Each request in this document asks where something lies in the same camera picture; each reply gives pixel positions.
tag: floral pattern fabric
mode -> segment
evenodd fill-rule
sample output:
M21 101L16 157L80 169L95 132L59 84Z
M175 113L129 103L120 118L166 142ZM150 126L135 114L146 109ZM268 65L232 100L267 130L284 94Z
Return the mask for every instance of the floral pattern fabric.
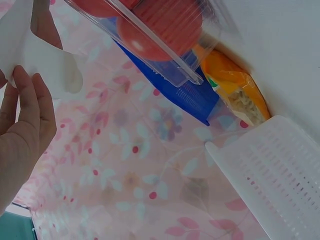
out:
M210 127L165 99L111 38L51 1L64 49L86 55L83 101L55 102L57 134L15 202L40 240L266 240L207 154L248 126L220 103ZM5 12L10 2L1 1Z

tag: plastic container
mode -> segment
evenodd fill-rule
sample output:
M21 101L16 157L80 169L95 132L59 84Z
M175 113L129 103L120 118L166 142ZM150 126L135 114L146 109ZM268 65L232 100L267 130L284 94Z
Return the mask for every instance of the plastic container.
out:
M65 1L174 86L180 87L188 80L203 83L195 70L214 49L221 32L216 14L219 8L213 1ZM205 46L204 27L216 37Z
M274 116L206 148L271 240L320 239L320 148L296 124Z
M160 74L156 74L123 46L119 46L140 69L145 77L154 85L154 87L157 88L168 100L194 116L205 125L209 126L208 119L211 117L211 113L219 101L219 96L213 91L209 82L204 81L201 85L195 85L187 81L181 87L175 87L170 84L170 82L165 81ZM198 67L196 72L202 78L205 77L200 67Z

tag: orange package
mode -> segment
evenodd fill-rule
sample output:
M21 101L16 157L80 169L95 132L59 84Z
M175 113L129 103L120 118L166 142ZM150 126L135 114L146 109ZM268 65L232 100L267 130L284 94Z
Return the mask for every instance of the orange package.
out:
M212 51L201 68L214 91L230 110L251 126L270 118L266 102L253 78L219 51Z

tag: tomato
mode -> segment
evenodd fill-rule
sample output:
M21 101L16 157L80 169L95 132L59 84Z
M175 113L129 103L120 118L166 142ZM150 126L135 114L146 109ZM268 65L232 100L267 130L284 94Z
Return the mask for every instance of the tomato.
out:
M197 0L143 0L133 13L178 56L188 52L202 33L203 17ZM123 17L117 20L117 31L135 55L151 61L172 60L159 45Z
M120 16L120 14L106 0L72 0L80 9L87 14L97 18L109 18ZM121 0L121 2L132 10L140 0Z

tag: teal surface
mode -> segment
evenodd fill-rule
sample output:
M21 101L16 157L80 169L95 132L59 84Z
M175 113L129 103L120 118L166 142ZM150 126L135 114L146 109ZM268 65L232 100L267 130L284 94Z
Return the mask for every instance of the teal surface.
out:
M1 240L35 240L31 218L6 212L0 217Z

